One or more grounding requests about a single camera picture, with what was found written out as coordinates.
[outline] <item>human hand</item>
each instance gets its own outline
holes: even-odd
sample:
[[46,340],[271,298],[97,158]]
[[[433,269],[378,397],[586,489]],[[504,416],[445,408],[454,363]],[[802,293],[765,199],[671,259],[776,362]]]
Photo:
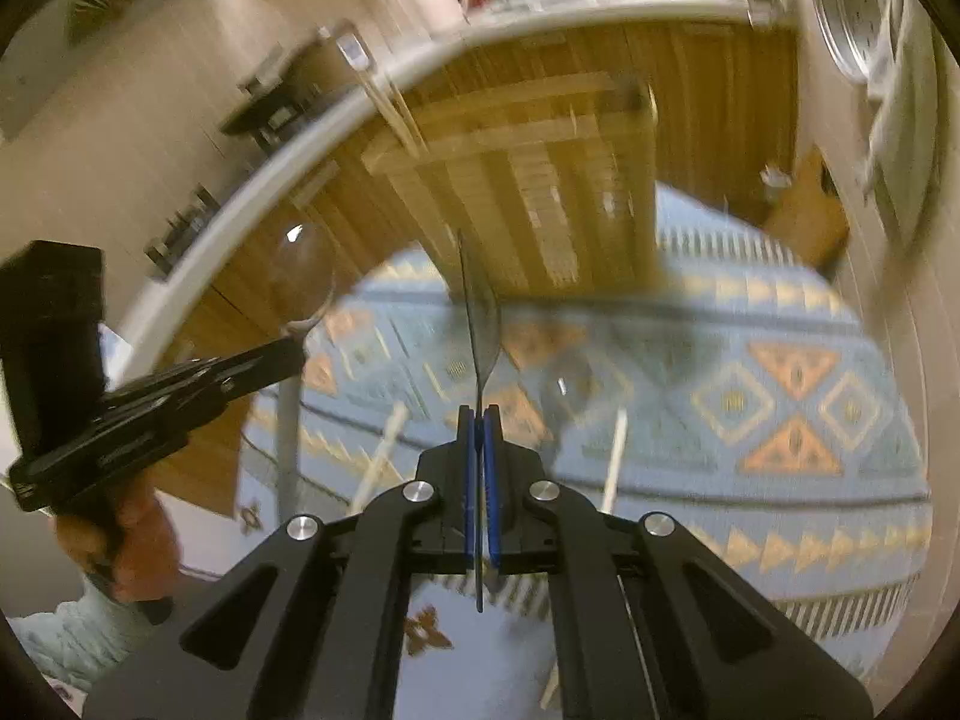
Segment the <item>human hand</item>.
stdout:
[[[173,526],[145,474],[114,490],[110,502],[124,531],[112,562],[114,600],[129,604],[171,594],[179,575],[181,551]],[[70,514],[53,519],[56,541],[85,572],[107,557],[107,535],[86,519]]]

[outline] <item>person's sleeve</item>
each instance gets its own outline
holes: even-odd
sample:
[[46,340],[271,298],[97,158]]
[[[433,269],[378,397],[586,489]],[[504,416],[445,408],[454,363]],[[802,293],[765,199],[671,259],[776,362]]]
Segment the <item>person's sleeve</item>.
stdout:
[[85,577],[80,600],[11,619],[10,625],[40,672],[84,692],[152,632],[135,605],[115,603]]

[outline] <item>wooden crate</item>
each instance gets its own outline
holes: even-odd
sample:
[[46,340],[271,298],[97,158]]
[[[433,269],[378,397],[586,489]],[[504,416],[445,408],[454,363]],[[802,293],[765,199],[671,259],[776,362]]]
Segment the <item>wooden crate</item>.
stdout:
[[363,162],[419,228],[451,290],[456,234],[500,295],[635,293],[656,282],[656,105],[635,76],[555,76],[413,110],[426,148],[385,132]]

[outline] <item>blue patterned tablecloth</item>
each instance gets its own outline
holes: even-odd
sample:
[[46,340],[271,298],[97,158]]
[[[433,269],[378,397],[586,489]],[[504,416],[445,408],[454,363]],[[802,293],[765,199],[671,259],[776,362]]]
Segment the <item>blue patterned tablecloth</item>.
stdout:
[[[666,187],[658,228],[657,295],[504,307],[488,401],[509,440],[555,458],[553,475],[596,503],[626,408],[614,513],[674,514],[864,676],[930,539],[925,468],[893,377],[832,288],[760,232]],[[395,401],[411,418],[384,488],[453,438],[472,399],[472,357],[464,311],[421,250],[368,276],[309,346],[301,507],[329,520],[346,512]],[[573,406],[548,394],[563,377],[579,388]],[[274,426],[275,394],[264,391],[245,428],[237,497],[251,548],[277,526]],[[511,579],[482,618],[471,588],[434,578],[414,594],[397,717],[541,712],[553,661],[544,580]],[[457,674],[476,658],[496,689],[464,696]],[[434,689],[410,689],[424,683]],[[458,688],[443,698],[445,685]]]

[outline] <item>white towel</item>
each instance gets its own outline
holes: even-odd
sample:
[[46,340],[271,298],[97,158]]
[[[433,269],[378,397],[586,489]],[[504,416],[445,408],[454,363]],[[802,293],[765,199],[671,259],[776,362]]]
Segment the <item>white towel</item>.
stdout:
[[867,95],[880,109],[870,133],[864,194],[877,201],[887,236],[906,246],[928,196],[937,140],[933,25],[919,0],[887,2]]

